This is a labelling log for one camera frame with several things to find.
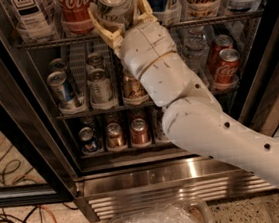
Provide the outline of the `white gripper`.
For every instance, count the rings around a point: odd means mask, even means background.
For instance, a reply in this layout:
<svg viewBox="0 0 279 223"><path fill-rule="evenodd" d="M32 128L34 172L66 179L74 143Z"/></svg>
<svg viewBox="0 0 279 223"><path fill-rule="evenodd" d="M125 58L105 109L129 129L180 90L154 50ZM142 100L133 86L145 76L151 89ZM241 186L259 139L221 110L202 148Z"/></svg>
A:
<svg viewBox="0 0 279 223"><path fill-rule="evenodd" d="M113 51L120 51L123 66L138 80L150 65L176 52L177 47L169 31L156 22L157 17L147 0L134 0L133 6L135 27L126 34L125 25L104 20L95 3L90 3L88 13L96 32Z"/></svg>

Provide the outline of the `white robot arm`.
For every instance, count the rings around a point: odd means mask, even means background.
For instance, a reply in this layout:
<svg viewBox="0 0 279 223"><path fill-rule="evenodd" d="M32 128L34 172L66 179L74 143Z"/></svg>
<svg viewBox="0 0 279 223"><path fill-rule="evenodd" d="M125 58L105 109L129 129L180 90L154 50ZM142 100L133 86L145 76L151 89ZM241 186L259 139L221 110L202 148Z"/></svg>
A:
<svg viewBox="0 0 279 223"><path fill-rule="evenodd" d="M97 0L108 6L125 0ZM165 108L162 127L176 146L234 165L279 189L279 139L245 127L184 63L169 31L153 16L147 0L133 3L133 27L104 19L95 4L89 16L97 33L145 90Z"/></svg>

